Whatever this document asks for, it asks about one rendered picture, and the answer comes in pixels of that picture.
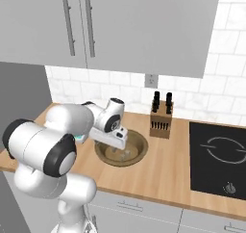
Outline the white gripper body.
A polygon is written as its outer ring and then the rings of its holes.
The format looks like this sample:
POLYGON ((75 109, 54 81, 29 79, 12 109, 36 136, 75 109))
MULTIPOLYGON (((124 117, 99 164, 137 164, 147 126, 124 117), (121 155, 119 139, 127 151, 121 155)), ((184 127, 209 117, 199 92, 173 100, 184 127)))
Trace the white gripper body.
POLYGON ((112 132, 104 133, 92 128, 89 132, 89 137, 97 142, 123 150, 128 139, 128 130, 126 128, 118 128, 112 132))

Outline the brown round ice bowl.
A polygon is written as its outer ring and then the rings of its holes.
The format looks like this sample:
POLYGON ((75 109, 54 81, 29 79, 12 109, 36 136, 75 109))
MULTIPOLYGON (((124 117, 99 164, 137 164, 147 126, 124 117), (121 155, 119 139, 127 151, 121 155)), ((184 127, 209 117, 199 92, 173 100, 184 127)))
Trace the brown round ice bowl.
POLYGON ((134 130, 128 131, 128 139, 123 150, 114 149, 113 147, 97 142, 94 145, 95 152, 99 159, 104 163, 114 167, 128 167, 141 161, 148 151, 148 142, 145 138, 134 130), (131 156, 121 161, 121 154, 126 151, 131 151, 131 156))

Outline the grey fridge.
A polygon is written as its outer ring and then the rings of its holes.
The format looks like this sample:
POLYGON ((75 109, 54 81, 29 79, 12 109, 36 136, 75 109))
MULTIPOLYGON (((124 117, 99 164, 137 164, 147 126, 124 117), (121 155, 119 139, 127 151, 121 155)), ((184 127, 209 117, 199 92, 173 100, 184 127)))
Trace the grey fridge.
MULTIPOLYGON (((2 135, 17 118, 35 119, 52 103, 43 65, 0 63, 0 153, 2 135)), ((45 203, 19 192, 13 174, 0 169, 0 233, 50 233, 45 203)))

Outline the wooden knife block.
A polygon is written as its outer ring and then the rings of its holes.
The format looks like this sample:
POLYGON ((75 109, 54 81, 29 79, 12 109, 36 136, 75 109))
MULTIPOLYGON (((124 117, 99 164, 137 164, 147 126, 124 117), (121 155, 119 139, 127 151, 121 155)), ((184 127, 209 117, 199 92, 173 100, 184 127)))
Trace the wooden knife block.
POLYGON ((168 139, 172 123, 173 106, 167 106, 165 101, 160 101, 156 112, 150 114, 150 136, 168 139))

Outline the grey drawer front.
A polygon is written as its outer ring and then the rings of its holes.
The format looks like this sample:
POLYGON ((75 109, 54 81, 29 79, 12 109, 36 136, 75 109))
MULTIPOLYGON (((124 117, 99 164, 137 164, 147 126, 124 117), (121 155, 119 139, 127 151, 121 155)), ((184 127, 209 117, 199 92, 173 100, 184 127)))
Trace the grey drawer front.
POLYGON ((180 216, 182 213, 182 209, 179 207, 101 191, 96 193, 96 196, 91 201, 91 204, 101 208, 131 213, 151 220, 162 220, 176 224, 180 222, 180 216), (117 207, 117 202, 122 202, 123 200, 125 200, 128 204, 135 205, 138 203, 139 206, 143 207, 143 212, 117 207))
POLYGON ((183 210, 178 233, 232 233, 225 225, 246 229, 246 221, 223 218, 191 210, 183 210))

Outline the black hob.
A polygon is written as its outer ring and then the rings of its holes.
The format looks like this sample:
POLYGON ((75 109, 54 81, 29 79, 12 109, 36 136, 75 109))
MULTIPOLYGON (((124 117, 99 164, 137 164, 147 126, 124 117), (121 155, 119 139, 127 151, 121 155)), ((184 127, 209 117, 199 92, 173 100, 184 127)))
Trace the black hob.
POLYGON ((192 191, 246 200, 246 129, 190 122, 189 156, 192 191))

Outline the grey hob knob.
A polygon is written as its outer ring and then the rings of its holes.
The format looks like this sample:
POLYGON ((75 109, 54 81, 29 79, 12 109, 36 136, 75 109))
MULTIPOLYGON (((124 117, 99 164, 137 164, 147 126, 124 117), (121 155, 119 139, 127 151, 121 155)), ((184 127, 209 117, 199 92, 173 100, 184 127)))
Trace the grey hob knob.
POLYGON ((228 194, 234 194, 236 192, 236 189, 234 187, 234 185, 229 182, 226 186, 225 186, 225 192, 228 194))

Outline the grey wall socket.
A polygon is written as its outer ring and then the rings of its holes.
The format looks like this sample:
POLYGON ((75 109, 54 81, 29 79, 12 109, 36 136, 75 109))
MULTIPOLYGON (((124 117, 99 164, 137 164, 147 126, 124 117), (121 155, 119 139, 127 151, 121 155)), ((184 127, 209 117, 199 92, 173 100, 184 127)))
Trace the grey wall socket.
POLYGON ((158 87, 159 76, 155 74, 146 74, 145 75, 145 88, 156 89, 158 87))

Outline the wide grey wall cupboard door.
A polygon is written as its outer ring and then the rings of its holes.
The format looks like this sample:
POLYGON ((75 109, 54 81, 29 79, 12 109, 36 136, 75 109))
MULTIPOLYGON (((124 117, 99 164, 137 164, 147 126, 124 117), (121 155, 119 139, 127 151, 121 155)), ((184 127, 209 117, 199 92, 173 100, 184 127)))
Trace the wide grey wall cupboard door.
POLYGON ((87 67, 201 78, 218 0, 90 0, 95 58, 87 67))

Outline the narrow grey wall cupboard door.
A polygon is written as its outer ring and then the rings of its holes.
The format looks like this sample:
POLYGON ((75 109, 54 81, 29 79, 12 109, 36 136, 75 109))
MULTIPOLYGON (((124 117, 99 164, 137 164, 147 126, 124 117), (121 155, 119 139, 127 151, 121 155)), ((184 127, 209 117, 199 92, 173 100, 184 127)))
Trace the narrow grey wall cupboard door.
POLYGON ((0 0, 0 62, 86 67, 80 0, 68 0, 70 55, 62 0, 0 0))

